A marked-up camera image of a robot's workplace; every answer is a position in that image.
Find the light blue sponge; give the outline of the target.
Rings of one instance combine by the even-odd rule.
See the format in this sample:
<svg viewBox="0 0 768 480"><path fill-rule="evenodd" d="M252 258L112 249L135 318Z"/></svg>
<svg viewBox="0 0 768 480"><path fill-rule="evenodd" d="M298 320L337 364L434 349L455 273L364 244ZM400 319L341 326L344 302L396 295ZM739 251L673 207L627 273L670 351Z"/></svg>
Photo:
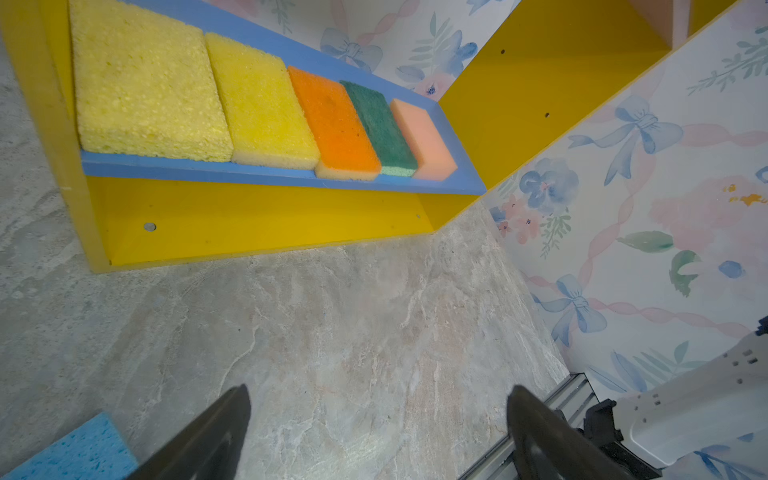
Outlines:
<svg viewBox="0 0 768 480"><path fill-rule="evenodd" d="M1 479L126 479L138 467L122 435L102 412Z"/></svg>

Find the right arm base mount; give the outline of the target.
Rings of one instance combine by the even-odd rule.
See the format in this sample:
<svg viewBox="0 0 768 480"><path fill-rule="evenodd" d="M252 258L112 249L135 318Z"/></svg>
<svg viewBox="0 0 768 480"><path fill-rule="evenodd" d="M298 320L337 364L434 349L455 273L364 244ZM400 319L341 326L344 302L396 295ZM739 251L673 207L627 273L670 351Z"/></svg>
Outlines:
<svg viewBox="0 0 768 480"><path fill-rule="evenodd" d="M613 409L616 405L616 401L607 399L590 407L584 418L584 437L634 479L661 478L660 469L651 466L623 445L624 437L614 422Z"/></svg>

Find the orange scrub sponge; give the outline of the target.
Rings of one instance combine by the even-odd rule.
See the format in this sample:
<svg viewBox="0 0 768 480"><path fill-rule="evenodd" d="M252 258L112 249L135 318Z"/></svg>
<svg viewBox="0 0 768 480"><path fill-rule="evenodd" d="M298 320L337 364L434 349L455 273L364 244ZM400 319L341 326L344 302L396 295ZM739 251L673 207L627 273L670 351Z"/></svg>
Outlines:
<svg viewBox="0 0 768 480"><path fill-rule="evenodd" d="M320 151L315 175L326 180L375 180L381 163L346 89L293 66L287 70Z"/></svg>

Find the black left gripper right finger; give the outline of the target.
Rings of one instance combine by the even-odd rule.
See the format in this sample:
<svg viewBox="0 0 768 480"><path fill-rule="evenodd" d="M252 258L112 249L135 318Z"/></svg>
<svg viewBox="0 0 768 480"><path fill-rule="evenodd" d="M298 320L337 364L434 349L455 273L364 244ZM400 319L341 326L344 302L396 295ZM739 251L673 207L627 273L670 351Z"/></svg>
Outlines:
<svg viewBox="0 0 768 480"><path fill-rule="evenodd" d="M506 418L520 479L631 477L522 385L508 396Z"/></svg>

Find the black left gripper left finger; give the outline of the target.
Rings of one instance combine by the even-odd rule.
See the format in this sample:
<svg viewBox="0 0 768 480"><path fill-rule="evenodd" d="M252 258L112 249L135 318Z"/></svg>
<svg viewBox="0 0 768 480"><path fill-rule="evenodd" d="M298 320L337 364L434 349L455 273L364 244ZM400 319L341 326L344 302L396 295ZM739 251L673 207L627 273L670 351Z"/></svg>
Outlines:
<svg viewBox="0 0 768 480"><path fill-rule="evenodd" d="M233 479L250 417L247 386L232 387L129 477Z"/></svg>

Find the porous yellow sponge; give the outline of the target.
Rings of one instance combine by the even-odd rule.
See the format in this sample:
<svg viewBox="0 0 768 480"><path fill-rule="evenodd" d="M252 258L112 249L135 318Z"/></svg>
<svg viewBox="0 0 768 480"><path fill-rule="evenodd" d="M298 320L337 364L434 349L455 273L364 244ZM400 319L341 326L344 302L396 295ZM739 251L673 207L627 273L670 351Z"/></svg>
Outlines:
<svg viewBox="0 0 768 480"><path fill-rule="evenodd" d="M228 162L233 143L203 32L121 1L69 4L84 150Z"/></svg>

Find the dark green scrub sponge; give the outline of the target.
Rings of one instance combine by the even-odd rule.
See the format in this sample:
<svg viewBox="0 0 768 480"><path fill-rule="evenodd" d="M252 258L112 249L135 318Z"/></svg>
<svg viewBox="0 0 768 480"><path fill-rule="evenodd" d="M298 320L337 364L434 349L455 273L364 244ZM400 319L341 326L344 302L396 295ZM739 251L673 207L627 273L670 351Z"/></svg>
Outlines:
<svg viewBox="0 0 768 480"><path fill-rule="evenodd" d="M417 160L398 127L385 96L373 89L341 81L381 164L381 175L410 178Z"/></svg>

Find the yellow scrub sponge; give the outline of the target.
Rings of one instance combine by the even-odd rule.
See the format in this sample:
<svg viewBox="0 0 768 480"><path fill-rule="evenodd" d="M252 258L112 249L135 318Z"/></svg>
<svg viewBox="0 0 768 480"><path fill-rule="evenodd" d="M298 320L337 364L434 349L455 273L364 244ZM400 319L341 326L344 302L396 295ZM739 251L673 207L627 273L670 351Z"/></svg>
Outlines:
<svg viewBox="0 0 768 480"><path fill-rule="evenodd" d="M284 62L208 32L205 42L241 165L311 171L320 152Z"/></svg>

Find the pink orange sponge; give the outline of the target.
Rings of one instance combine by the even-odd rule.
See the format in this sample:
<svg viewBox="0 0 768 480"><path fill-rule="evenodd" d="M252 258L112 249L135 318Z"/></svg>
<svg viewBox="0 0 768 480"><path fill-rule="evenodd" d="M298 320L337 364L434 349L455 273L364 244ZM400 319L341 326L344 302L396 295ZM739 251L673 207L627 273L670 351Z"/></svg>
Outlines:
<svg viewBox="0 0 768 480"><path fill-rule="evenodd" d="M457 164L429 113L399 99L392 100L390 109L418 163L413 178L443 181L450 177Z"/></svg>

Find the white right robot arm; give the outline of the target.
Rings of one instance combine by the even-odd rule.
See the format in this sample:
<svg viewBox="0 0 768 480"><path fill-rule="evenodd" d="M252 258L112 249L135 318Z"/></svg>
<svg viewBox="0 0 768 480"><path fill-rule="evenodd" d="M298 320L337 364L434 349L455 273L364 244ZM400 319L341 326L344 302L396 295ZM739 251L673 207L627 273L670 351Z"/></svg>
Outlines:
<svg viewBox="0 0 768 480"><path fill-rule="evenodd" d="M767 320L733 348L612 409L622 444L662 469L703 447L767 428Z"/></svg>

